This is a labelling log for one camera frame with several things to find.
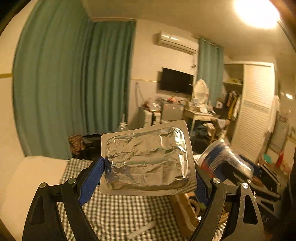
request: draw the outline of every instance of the yellow garment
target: yellow garment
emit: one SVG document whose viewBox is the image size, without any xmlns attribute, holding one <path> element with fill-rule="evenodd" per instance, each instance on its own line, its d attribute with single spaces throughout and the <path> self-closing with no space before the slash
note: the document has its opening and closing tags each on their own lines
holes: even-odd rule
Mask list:
<svg viewBox="0 0 296 241">
<path fill-rule="evenodd" d="M 229 111 L 228 111 L 228 119 L 231 119 L 232 112 L 233 112 L 233 108 L 234 108 L 234 106 L 235 106 L 235 103 L 237 102 L 237 98 L 238 98 L 238 96 L 236 96 L 236 97 L 234 98 L 234 100 L 233 100 L 233 102 L 232 102 L 232 105 L 231 105 L 231 107 L 230 107 L 230 109 L 229 109 Z"/>
</svg>

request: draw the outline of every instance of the television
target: television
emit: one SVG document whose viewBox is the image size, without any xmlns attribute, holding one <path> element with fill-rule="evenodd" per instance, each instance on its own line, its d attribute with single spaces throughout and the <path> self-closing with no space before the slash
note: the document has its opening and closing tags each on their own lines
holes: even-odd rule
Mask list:
<svg viewBox="0 0 296 241">
<path fill-rule="evenodd" d="M 193 75 L 163 68 L 159 88 L 183 94 L 192 94 Z"/>
</svg>

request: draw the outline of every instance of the gingham fabric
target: gingham fabric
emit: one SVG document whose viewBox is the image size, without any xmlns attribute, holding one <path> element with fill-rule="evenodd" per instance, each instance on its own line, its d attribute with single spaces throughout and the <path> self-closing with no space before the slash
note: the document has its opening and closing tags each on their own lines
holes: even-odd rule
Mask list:
<svg viewBox="0 0 296 241">
<path fill-rule="evenodd" d="M 60 183 L 71 177 L 77 177 L 82 169 L 89 167 L 92 161 L 70 159 Z M 64 204 L 58 203 L 67 239 L 75 240 L 68 222 Z M 99 192 L 99 187 L 91 200 L 82 209 L 97 234 L 99 240 L 126 240 L 125 236 L 140 227 L 156 220 L 157 225 L 131 240 L 177 240 L 186 241 L 180 236 L 179 229 L 168 196 L 116 196 Z M 221 237 L 225 223 L 220 225 L 213 237 Z"/>
</svg>

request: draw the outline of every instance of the air conditioner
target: air conditioner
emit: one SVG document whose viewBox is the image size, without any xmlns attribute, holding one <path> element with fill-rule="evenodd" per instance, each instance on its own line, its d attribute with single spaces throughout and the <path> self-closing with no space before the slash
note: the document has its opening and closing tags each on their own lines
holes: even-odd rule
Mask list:
<svg viewBox="0 0 296 241">
<path fill-rule="evenodd" d="M 171 47 L 189 54 L 196 53 L 198 48 L 197 42 L 164 31 L 159 33 L 158 45 Z"/>
</svg>

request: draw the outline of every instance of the table leg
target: table leg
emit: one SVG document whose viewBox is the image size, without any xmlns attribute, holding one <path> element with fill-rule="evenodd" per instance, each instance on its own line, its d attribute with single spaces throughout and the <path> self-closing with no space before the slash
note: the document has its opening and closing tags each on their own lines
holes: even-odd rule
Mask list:
<svg viewBox="0 0 296 241">
<path fill-rule="evenodd" d="M 192 119 L 192 124 L 191 124 L 191 129 L 190 129 L 190 136 L 192 136 L 194 124 L 195 124 L 195 119 L 193 118 Z"/>
</svg>

